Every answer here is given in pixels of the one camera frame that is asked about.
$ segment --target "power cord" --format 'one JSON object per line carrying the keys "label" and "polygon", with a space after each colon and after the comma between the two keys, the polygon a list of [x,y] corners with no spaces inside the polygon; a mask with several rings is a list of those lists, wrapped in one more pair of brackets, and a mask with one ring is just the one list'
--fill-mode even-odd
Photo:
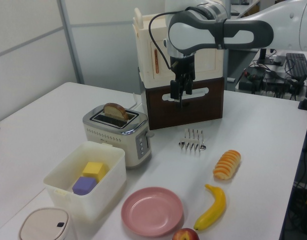
{"label": "power cord", "polygon": [[301,151],[300,162],[303,162],[303,173],[297,182],[294,182],[292,187],[290,201],[288,204],[288,209],[286,217],[288,217],[292,228],[284,228],[285,231],[300,231],[307,235],[307,178],[304,182],[304,186],[300,186],[300,183],[306,176],[307,173],[307,142],[305,142],[304,147]]}
{"label": "power cord", "polygon": [[276,87],[275,90],[270,90],[271,92],[274,92],[274,94],[273,94],[274,98],[284,98],[284,95],[286,93],[285,89],[288,86],[287,83],[289,83],[289,84],[291,84],[293,86],[296,86],[298,84],[297,82],[293,82],[291,79],[283,78],[283,77],[279,76],[275,71],[271,70],[267,65],[262,64],[262,63],[257,63],[257,60],[253,60],[252,63],[249,65],[249,67],[264,68],[266,73],[267,73],[267,75],[270,76],[270,77],[264,78],[264,80],[266,80],[265,81],[265,92],[266,93],[268,92],[267,80],[274,79],[274,83],[275,83],[276,79],[279,79],[279,80],[283,81],[283,85],[281,87]]}
{"label": "power cord", "polygon": [[165,64],[167,65],[167,68],[168,68],[169,70],[173,69],[173,66],[169,66],[169,63],[168,63],[168,61],[167,61],[167,59],[166,59],[166,57],[165,57],[163,51],[160,49],[160,47],[158,46],[158,44],[156,43],[156,41],[155,41],[155,39],[154,39],[154,37],[153,37],[153,34],[152,34],[152,23],[153,23],[153,21],[154,21],[156,18],[159,18],[160,16],[169,15],[169,14],[177,14],[177,13],[180,13],[180,12],[182,12],[182,11],[170,11],[170,12],[164,12],[164,13],[157,14],[156,16],[154,16],[154,17],[150,20],[149,26],[148,26],[148,31],[149,31],[150,38],[151,38],[153,44],[154,44],[154,45],[156,46],[156,48],[158,49],[159,53],[161,54],[161,56],[162,56],[162,58],[163,58]]}
{"label": "power cord", "polygon": [[273,55],[275,55],[276,53],[277,53],[277,50],[276,49],[271,49],[270,50],[270,55],[268,55],[268,56],[266,56],[266,58],[270,58],[270,57],[272,57]]}

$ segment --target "yellow cube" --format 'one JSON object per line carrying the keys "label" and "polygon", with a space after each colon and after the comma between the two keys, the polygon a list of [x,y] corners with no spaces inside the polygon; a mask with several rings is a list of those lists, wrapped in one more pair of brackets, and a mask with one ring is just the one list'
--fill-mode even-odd
{"label": "yellow cube", "polygon": [[99,183],[106,173],[107,166],[104,163],[89,161],[82,171],[82,176],[94,178]]}

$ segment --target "bread slice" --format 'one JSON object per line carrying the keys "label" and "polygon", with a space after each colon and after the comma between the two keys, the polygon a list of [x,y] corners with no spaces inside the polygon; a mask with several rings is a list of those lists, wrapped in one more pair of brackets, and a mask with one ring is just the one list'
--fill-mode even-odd
{"label": "bread slice", "polygon": [[119,104],[109,102],[103,107],[104,115],[110,118],[118,119],[121,121],[128,120],[126,110]]}

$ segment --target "dark brown box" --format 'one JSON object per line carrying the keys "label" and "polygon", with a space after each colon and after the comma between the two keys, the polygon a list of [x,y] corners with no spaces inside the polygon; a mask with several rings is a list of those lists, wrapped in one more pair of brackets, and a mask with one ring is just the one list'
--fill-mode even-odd
{"label": "dark brown box", "polygon": [[163,100],[170,93],[170,86],[145,88],[140,79],[141,100],[144,113],[148,116],[150,130],[203,122],[223,117],[224,87],[223,77],[193,81],[192,89],[208,88],[202,97],[183,99],[182,107],[174,101]]}

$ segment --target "red apple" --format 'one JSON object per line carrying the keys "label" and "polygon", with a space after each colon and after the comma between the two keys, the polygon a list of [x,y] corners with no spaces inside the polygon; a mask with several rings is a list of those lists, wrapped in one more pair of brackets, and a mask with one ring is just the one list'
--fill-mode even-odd
{"label": "red apple", "polygon": [[172,240],[199,240],[199,236],[191,228],[181,228],[174,233]]}

